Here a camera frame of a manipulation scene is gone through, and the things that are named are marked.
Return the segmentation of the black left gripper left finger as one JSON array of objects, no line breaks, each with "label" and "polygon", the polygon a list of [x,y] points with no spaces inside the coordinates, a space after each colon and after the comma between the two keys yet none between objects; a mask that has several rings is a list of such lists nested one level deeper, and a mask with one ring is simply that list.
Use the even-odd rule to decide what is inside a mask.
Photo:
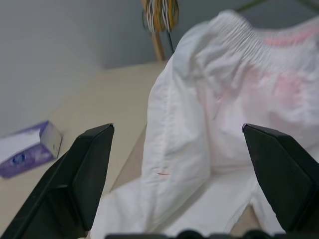
[{"label": "black left gripper left finger", "polygon": [[0,239],[79,239],[91,230],[105,186],[114,125],[79,135],[41,177]]}]

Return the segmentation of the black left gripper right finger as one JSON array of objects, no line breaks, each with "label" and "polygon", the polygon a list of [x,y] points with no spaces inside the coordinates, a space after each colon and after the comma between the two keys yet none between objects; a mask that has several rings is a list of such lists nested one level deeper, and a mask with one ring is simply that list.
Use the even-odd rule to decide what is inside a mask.
[{"label": "black left gripper right finger", "polygon": [[290,135],[242,127],[258,183],[286,232],[319,233],[319,163]]}]

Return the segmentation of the white garment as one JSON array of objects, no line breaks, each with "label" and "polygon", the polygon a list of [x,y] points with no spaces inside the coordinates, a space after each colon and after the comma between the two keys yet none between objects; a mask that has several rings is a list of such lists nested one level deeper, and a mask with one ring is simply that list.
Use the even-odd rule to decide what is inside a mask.
[{"label": "white garment", "polygon": [[150,92],[142,173],[100,200],[91,239],[228,233],[247,207],[282,232],[246,123],[291,135],[319,162],[319,16],[268,30],[228,10],[190,29]]}]

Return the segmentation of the olive green wire hanger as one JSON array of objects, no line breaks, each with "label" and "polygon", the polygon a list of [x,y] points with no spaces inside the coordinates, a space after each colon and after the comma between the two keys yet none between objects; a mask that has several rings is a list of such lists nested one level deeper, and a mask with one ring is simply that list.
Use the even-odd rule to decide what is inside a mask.
[{"label": "olive green wire hanger", "polygon": [[239,8],[235,9],[236,12],[243,12],[246,11],[252,7],[255,7],[259,4],[262,4],[264,2],[267,2],[268,0],[252,0],[248,3],[245,3],[244,5],[240,6]]}]

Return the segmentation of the wooden hanger rack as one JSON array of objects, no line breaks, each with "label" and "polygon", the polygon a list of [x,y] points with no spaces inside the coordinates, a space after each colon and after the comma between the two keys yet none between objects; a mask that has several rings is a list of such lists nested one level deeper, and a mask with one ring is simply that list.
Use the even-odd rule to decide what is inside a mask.
[{"label": "wooden hanger rack", "polygon": [[158,32],[152,33],[152,42],[154,45],[156,57],[158,61],[164,61],[165,60],[165,52],[163,45],[160,40],[160,35]]}]

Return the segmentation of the purple tissue box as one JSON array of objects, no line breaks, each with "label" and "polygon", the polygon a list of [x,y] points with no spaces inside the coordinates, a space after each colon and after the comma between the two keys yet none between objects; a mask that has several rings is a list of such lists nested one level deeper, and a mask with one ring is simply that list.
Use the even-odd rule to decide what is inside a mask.
[{"label": "purple tissue box", "polygon": [[62,133],[43,121],[0,137],[0,177],[11,178],[57,159]]}]

